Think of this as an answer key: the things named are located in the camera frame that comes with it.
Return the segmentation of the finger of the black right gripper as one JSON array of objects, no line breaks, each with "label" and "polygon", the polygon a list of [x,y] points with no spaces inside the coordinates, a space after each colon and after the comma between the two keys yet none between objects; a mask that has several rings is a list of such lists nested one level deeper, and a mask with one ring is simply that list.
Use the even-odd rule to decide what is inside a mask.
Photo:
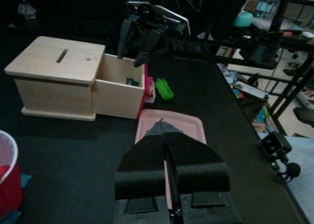
[{"label": "finger of the black right gripper", "polygon": [[136,35],[139,34],[139,20],[140,17],[138,15],[131,15],[123,21],[120,29],[119,46],[118,46],[119,59],[123,59],[127,56],[131,42],[134,41]]},{"label": "finger of the black right gripper", "polygon": [[160,54],[166,53],[170,46],[170,39],[166,32],[166,28],[152,29],[143,41],[142,49],[136,56],[134,66],[139,67],[140,65],[150,62]]}]

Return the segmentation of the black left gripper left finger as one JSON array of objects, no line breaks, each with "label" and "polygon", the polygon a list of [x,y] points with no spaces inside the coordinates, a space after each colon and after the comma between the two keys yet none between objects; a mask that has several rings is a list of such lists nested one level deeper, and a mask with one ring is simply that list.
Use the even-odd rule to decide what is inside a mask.
[{"label": "black left gripper left finger", "polygon": [[115,174],[115,200],[126,214],[159,211],[167,206],[162,119],[124,154]]}]

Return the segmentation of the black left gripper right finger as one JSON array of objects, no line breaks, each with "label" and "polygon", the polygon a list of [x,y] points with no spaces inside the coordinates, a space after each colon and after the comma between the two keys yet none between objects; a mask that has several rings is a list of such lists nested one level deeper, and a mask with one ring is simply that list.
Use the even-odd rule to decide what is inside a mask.
[{"label": "black left gripper right finger", "polygon": [[230,191],[226,163],[205,143],[171,124],[163,129],[163,156],[174,210],[182,209],[180,195]]}]

